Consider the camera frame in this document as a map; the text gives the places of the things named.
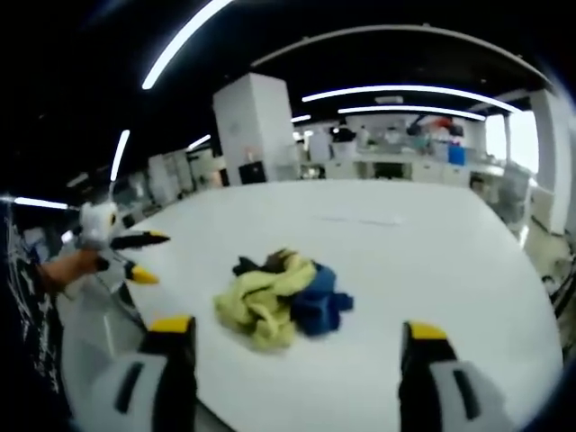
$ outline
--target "wall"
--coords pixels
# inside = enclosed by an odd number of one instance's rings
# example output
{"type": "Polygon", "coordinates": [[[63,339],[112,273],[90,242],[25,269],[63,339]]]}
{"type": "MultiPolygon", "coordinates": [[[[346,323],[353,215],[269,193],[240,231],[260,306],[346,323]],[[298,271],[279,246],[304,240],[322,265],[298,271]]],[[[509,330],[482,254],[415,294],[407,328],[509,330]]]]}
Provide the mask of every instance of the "wall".
{"type": "MultiPolygon", "coordinates": [[[[576,116],[573,116],[572,125],[570,127],[570,145],[571,145],[571,168],[572,172],[576,173],[576,116]]],[[[571,233],[572,239],[576,240],[576,176],[572,176],[572,188],[570,206],[568,208],[568,217],[566,221],[566,229],[571,233]]]]}
{"type": "Polygon", "coordinates": [[[530,94],[536,119],[539,148],[537,182],[553,193],[550,231],[563,234],[572,196],[572,146],[570,108],[554,94],[539,90],[530,94]]]}

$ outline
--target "white pillar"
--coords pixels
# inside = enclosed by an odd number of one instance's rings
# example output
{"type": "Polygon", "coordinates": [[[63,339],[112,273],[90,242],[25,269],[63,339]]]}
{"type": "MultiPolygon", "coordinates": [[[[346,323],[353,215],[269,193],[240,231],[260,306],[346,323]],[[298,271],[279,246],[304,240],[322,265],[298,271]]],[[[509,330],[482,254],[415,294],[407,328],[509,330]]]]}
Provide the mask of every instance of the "white pillar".
{"type": "Polygon", "coordinates": [[[506,161],[512,161],[512,129],[510,128],[510,116],[504,115],[504,135],[506,136],[506,161]]]}
{"type": "Polygon", "coordinates": [[[284,81],[248,74],[221,89],[213,100],[230,185],[241,185],[239,167],[250,162],[248,153],[263,162],[268,181],[277,180],[279,166],[296,162],[284,81]]]}
{"type": "Polygon", "coordinates": [[[553,193],[550,231],[563,234],[572,189],[572,149],[568,129],[570,112],[547,90],[530,94],[539,142],[537,182],[553,193]]]}

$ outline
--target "white cabinet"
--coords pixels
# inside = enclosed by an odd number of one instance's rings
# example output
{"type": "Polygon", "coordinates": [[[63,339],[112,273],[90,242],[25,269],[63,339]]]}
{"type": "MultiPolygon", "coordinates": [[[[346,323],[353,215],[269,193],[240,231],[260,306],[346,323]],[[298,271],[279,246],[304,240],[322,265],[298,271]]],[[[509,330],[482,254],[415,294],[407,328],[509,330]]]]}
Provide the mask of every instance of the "white cabinet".
{"type": "Polygon", "coordinates": [[[464,166],[445,165],[442,171],[442,183],[468,187],[470,184],[470,170],[464,166]]]}
{"type": "Polygon", "coordinates": [[[443,183],[444,164],[433,161],[412,163],[412,181],[421,183],[443,183]]]}

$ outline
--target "person's hand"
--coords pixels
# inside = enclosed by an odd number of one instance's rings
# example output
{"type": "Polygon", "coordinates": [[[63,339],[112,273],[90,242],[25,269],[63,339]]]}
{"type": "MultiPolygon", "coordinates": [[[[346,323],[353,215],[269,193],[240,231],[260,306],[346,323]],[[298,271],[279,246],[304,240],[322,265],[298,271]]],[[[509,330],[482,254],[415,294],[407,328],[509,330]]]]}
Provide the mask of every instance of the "person's hand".
{"type": "Polygon", "coordinates": [[[84,275],[102,270],[102,259],[93,249],[80,249],[72,255],[63,256],[41,266],[49,293],[59,293],[84,275]]]}

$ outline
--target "white tabletop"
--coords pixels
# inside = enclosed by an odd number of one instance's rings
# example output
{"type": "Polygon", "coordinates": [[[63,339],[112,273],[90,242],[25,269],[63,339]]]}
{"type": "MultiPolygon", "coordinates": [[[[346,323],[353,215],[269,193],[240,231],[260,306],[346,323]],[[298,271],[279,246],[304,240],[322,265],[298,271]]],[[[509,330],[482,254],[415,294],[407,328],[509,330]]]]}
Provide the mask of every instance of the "white tabletop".
{"type": "Polygon", "coordinates": [[[172,241],[133,253],[161,278],[131,287],[144,320],[198,320],[199,398],[238,432],[398,431],[401,324],[424,320],[501,389],[517,424],[562,366],[545,289],[499,219],[467,189],[316,181],[196,195],[137,225],[172,241]],[[289,247],[337,272],[355,296],[339,332],[251,351],[216,320],[239,255],[289,247]]]}

